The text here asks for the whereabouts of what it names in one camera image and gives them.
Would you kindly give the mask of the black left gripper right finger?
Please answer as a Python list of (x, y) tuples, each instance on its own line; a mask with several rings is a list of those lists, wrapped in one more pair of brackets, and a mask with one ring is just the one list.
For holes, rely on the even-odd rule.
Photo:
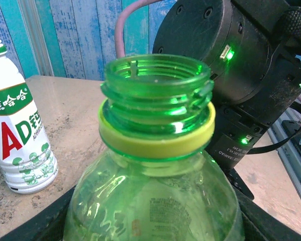
[(234, 189), (243, 217), (245, 240), (301, 241), (301, 235)]

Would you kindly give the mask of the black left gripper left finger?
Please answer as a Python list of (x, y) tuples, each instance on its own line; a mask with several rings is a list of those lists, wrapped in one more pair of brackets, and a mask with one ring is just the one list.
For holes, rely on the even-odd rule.
[(62, 240), (73, 186), (51, 184), (32, 194), (0, 184), (0, 240)]

